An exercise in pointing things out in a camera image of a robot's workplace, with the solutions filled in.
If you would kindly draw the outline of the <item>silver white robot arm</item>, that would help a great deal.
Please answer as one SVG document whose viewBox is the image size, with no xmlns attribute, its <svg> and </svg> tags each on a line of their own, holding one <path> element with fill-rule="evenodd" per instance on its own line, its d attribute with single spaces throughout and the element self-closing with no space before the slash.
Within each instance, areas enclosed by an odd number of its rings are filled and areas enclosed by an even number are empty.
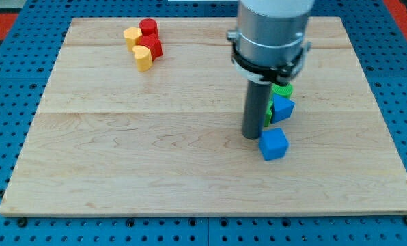
<svg viewBox="0 0 407 246">
<path fill-rule="evenodd" d="M 303 68 L 314 0 L 239 0 L 236 28 L 227 32 L 235 69 L 260 85 L 285 86 Z"/>
</svg>

